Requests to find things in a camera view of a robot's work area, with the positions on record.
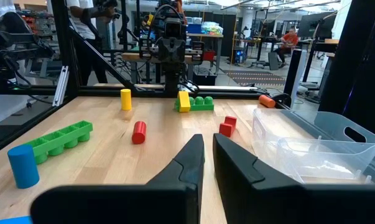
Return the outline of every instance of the blue box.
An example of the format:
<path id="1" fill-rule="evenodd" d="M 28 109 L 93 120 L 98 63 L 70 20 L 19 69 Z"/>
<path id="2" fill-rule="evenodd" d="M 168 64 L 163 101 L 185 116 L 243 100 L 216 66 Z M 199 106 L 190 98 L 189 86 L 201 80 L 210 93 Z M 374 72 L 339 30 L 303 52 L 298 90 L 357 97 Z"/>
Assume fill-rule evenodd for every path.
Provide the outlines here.
<path id="1" fill-rule="evenodd" d="M 201 24 L 189 24 L 186 31 L 189 34 L 201 34 Z"/>

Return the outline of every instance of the yellow cylinder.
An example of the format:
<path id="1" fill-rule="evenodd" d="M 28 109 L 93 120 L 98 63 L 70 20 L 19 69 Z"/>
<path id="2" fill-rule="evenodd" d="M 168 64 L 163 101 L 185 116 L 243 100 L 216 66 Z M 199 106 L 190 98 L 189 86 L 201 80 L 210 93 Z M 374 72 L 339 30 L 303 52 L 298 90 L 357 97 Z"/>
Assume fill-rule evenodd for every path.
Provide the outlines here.
<path id="1" fill-rule="evenodd" d="M 132 96 L 130 89 L 121 90 L 121 109 L 131 110 L 132 109 Z"/>

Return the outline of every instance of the red cylinder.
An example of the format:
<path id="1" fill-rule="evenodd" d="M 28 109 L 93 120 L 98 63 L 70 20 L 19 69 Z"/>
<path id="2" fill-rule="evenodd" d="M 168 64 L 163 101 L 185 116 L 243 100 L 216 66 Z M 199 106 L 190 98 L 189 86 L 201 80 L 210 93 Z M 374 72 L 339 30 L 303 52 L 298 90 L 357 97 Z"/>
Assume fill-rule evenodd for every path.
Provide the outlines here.
<path id="1" fill-rule="evenodd" d="M 143 121 L 138 121 L 135 123 L 132 134 L 133 144 L 142 144 L 146 140 L 146 124 Z"/>
<path id="2" fill-rule="evenodd" d="M 275 101 L 272 98 L 269 98 L 266 95 L 261 95 L 259 97 L 259 102 L 263 105 L 267 106 L 268 108 L 274 108 L 275 107 Z"/>

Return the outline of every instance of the clear plastic bin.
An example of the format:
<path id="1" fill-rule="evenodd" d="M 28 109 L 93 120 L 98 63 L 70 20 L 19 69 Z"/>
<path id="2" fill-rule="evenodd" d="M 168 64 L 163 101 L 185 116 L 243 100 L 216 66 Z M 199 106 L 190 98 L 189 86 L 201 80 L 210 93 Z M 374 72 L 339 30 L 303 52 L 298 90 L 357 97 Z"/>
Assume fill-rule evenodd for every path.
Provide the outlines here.
<path id="1" fill-rule="evenodd" d="M 299 182 L 365 183 L 375 156 L 375 134 L 342 115 L 255 109 L 256 155 Z"/>

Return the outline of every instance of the green block with studs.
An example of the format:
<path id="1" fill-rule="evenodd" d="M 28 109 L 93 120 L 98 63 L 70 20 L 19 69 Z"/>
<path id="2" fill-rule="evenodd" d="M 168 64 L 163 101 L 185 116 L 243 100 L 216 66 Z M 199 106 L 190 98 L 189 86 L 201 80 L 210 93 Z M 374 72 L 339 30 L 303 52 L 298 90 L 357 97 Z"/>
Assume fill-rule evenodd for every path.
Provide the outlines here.
<path id="1" fill-rule="evenodd" d="M 41 164 L 48 159 L 48 156 L 61 154 L 64 148 L 73 148 L 79 142 L 89 140 L 92 130 L 91 122 L 80 121 L 25 144 L 32 146 L 35 162 Z"/>
<path id="2" fill-rule="evenodd" d="M 179 111 L 180 103 L 179 99 L 175 100 L 174 109 Z M 195 99 L 190 97 L 190 111 L 206 111 L 214 109 L 213 98 L 207 96 L 202 98 L 200 96 L 196 97 Z"/>

